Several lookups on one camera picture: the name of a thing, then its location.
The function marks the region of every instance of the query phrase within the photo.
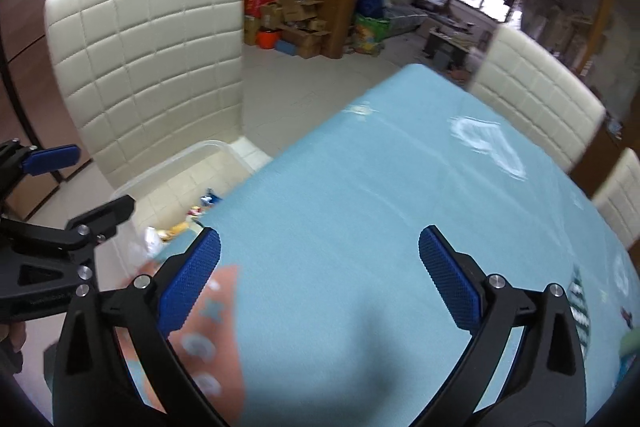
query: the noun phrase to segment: blue gripper pad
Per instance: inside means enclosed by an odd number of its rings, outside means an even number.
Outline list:
[[[77,145],[63,145],[54,149],[32,152],[22,162],[22,172],[39,176],[45,172],[57,171],[78,163],[80,148]]]
[[[429,272],[449,313],[461,330],[474,333],[480,327],[482,304],[478,292],[466,277],[455,251],[427,227],[422,230],[418,251],[424,267]]]
[[[204,230],[195,239],[191,256],[164,290],[158,304],[158,328],[165,337],[179,330],[220,260],[220,236]]]

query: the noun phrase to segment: blue box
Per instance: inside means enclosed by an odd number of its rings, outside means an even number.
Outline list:
[[[276,49],[282,53],[286,53],[287,55],[296,56],[296,47],[290,42],[285,42],[282,39],[276,42]]]

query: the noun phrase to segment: cardboard box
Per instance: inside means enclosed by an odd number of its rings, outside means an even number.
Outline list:
[[[277,3],[270,2],[260,6],[262,26],[270,30],[277,30],[282,24],[282,8]]]
[[[322,30],[324,30],[326,28],[326,21],[322,20],[322,19],[311,19],[307,24],[306,27],[310,30],[313,30],[315,32],[321,32]]]
[[[278,0],[282,6],[282,18],[285,22],[305,21],[318,16],[317,6],[322,1],[308,0],[299,2],[298,0]]]
[[[280,26],[280,29],[282,30],[282,40],[290,42],[299,48],[311,48],[316,44],[320,44],[322,37],[329,34],[327,31],[313,32],[284,25]]]
[[[299,46],[296,48],[298,55],[302,58],[317,57],[320,54],[321,50],[322,44],[320,44],[320,42],[318,42],[318,44],[314,44],[313,46]]]
[[[255,46],[255,36],[260,26],[260,19],[257,17],[251,17],[250,15],[244,16],[244,44]]]

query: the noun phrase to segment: person's hand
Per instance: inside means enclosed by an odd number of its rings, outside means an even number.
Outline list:
[[[9,337],[14,351],[17,353],[27,340],[27,324],[18,322],[14,324],[0,324],[0,342]]]

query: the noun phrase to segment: orange bucket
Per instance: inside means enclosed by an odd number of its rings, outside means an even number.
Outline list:
[[[276,42],[280,40],[279,31],[258,31],[255,41],[264,50],[272,50],[276,47]]]

